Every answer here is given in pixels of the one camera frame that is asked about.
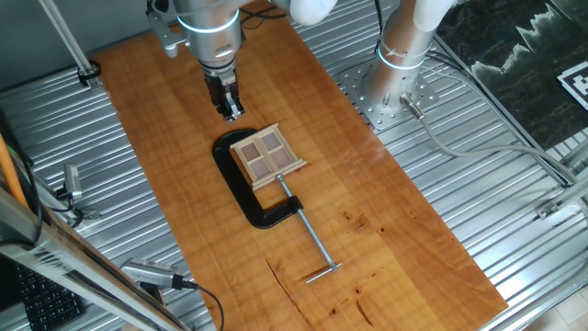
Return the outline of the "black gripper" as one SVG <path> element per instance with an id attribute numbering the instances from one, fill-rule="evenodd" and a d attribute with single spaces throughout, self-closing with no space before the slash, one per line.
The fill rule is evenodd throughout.
<path id="1" fill-rule="evenodd" d="M 210 99 L 217 112 L 223 113 L 226 121 L 237 120 L 244 114 L 244 108 L 239 97 L 235 70 L 205 69 L 204 73 Z"/>

